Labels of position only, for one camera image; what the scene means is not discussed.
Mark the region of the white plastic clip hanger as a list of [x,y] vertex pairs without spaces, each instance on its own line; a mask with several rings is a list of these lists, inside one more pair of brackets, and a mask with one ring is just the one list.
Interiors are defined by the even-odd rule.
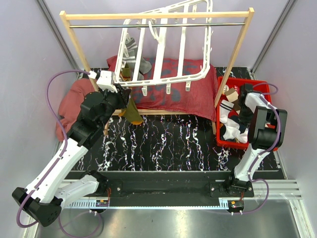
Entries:
[[[193,15],[197,11],[198,0],[186,0],[183,2],[176,3],[174,5],[169,5],[166,7],[158,8],[149,11],[149,18],[144,18],[141,14],[137,14],[138,24],[182,24],[188,23],[188,19],[196,19]],[[212,18],[210,16],[205,17],[205,23],[211,23]],[[123,25],[132,25],[132,17],[129,16],[123,23]],[[121,68],[125,66],[125,61],[123,60],[123,53],[125,47],[125,40],[127,38],[134,38],[138,46],[138,58],[142,57],[142,50],[144,46],[145,31],[147,28],[122,28],[122,34],[120,39],[120,45],[117,55],[116,67],[114,71],[115,79],[114,84],[120,84],[122,87],[141,87],[144,96],[147,95],[148,86],[154,85],[166,85],[166,92],[169,94],[171,92],[171,84],[186,82],[186,91],[190,91],[191,82],[205,78],[210,69],[210,52],[211,52],[211,36],[213,33],[212,27],[205,27],[205,39],[203,46],[203,66],[201,71],[196,74],[191,74],[188,76],[183,76],[183,63],[185,56],[185,43],[186,43],[186,30],[188,27],[181,28],[180,36],[180,49],[178,57],[178,70],[175,77],[162,78],[162,64],[166,45],[166,34],[169,27],[149,27],[149,31],[152,37],[157,41],[157,54],[154,67],[154,74],[151,80],[141,80],[138,81],[138,64],[135,66],[135,72],[132,76],[131,81],[124,82],[120,77]]]

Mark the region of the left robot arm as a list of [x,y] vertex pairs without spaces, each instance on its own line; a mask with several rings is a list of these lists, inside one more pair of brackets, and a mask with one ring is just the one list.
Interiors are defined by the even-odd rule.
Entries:
[[71,126],[59,151],[43,171],[26,188],[17,187],[12,197],[24,211],[43,227],[52,224],[61,211],[86,196],[107,192],[107,178],[96,170],[65,187],[60,184],[73,166],[104,134],[106,123],[115,110],[128,105],[131,89],[116,84],[114,90],[100,90],[84,97],[80,113]]

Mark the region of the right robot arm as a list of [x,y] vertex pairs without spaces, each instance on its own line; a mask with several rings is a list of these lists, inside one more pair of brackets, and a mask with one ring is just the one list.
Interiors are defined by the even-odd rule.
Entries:
[[239,120],[248,126],[248,148],[239,164],[222,183],[223,191],[238,197],[252,188],[253,175],[263,159],[284,140],[288,112],[271,104],[257,85],[243,84],[238,96]]

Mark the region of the olive green ribbed sock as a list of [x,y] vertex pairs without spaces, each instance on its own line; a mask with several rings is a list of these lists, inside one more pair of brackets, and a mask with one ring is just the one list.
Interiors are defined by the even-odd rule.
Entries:
[[[121,68],[120,77],[124,82],[131,81],[131,69],[127,63],[124,67]],[[133,125],[140,125],[143,123],[143,118],[140,116],[139,111],[133,100],[132,92],[129,95],[127,107],[121,110],[119,116],[126,118],[126,120]]]

